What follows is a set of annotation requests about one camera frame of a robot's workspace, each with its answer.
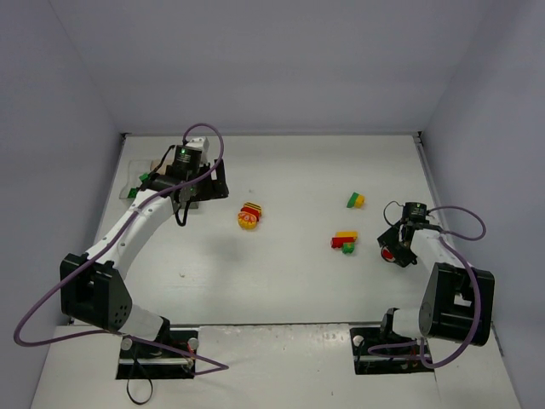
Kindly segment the small red lego piece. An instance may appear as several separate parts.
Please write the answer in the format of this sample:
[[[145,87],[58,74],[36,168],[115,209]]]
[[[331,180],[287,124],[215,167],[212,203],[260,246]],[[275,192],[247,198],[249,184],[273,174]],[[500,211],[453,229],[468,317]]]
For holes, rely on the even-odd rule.
[[[395,261],[395,258],[393,257],[393,255],[389,252],[388,249],[383,249],[381,251],[381,257],[387,261],[387,262],[394,262]]]

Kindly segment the yellow small lego brick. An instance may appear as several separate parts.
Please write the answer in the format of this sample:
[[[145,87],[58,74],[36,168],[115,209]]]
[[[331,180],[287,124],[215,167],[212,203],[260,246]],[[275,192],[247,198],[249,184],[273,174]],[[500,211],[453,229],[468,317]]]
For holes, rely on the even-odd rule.
[[[362,208],[365,202],[365,197],[363,195],[358,195],[354,201],[355,208]]]

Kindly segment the green slope lego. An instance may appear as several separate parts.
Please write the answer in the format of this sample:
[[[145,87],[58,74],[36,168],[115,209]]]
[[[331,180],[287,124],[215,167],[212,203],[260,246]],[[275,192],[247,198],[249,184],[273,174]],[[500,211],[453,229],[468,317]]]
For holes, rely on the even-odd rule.
[[[353,208],[356,204],[356,201],[358,200],[359,198],[359,194],[358,193],[353,193],[349,200],[347,201],[347,208]]]

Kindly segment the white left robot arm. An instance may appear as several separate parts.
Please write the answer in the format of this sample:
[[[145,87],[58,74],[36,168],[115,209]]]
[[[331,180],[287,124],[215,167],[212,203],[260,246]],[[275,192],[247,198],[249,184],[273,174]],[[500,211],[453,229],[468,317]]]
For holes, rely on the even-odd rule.
[[[224,163],[208,161],[206,138],[192,138],[171,150],[172,163],[141,178],[131,206],[111,230],[81,256],[69,254],[61,262],[62,279],[76,275],[60,290],[64,314],[110,333],[168,342],[169,321],[133,302],[124,283],[127,273],[165,222],[175,219],[183,227],[193,204],[229,194]]]

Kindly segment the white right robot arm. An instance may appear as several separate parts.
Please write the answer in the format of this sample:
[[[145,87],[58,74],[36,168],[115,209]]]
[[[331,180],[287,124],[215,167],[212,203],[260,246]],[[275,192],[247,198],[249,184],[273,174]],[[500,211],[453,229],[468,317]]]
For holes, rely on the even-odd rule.
[[[428,282],[416,309],[389,308],[381,323],[386,339],[438,338],[484,346],[491,332],[495,278],[473,267],[431,223],[425,204],[407,202],[399,220],[378,237],[381,257],[401,268],[419,265]]]

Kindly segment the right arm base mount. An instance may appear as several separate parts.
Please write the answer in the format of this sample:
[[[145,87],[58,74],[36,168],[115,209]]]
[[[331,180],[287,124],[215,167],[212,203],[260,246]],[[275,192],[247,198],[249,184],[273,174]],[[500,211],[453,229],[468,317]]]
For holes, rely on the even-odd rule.
[[[386,333],[378,325],[349,329],[353,369],[358,376],[433,372],[420,359],[420,346],[408,337]]]

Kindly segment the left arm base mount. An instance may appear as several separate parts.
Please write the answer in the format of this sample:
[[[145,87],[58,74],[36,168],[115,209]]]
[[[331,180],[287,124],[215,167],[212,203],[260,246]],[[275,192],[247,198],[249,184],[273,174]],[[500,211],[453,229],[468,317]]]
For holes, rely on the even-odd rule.
[[[195,359],[147,343],[122,338],[117,380],[194,379]]]

